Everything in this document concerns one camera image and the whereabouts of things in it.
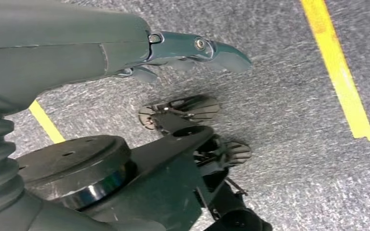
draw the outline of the circular mounting plate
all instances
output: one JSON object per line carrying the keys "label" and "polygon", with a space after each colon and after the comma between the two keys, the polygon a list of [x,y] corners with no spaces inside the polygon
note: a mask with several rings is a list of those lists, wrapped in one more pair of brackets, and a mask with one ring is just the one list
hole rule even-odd
{"label": "circular mounting plate", "polygon": [[130,153],[123,138],[102,135],[54,144],[17,161],[30,192],[45,200],[68,202],[65,206],[77,209],[124,182]]}

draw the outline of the spoked wheel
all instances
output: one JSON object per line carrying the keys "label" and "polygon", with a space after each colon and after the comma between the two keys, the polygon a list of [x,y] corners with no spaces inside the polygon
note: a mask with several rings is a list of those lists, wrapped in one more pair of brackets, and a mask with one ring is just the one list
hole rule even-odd
{"label": "spoked wheel", "polygon": [[252,157],[251,148],[239,142],[226,143],[228,148],[229,166],[238,166],[244,164]]}
{"label": "spoked wheel", "polygon": [[151,115],[155,113],[171,112],[195,123],[203,123],[215,117],[220,111],[220,106],[215,98],[206,95],[196,95],[167,103],[157,103],[144,106],[138,112],[141,124],[155,130]]}

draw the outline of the caster wheel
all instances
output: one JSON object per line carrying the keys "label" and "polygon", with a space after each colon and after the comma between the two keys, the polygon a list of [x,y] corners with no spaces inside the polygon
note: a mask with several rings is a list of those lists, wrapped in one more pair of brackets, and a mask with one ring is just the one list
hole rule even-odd
{"label": "caster wheel", "polygon": [[228,148],[229,166],[234,167],[244,164],[252,157],[251,148],[239,142],[226,143]]}
{"label": "caster wheel", "polygon": [[220,111],[215,98],[206,95],[196,95],[167,103],[147,105],[140,109],[138,118],[141,124],[149,130],[155,130],[151,115],[155,113],[173,113],[191,122],[202,123],[211,120]]}

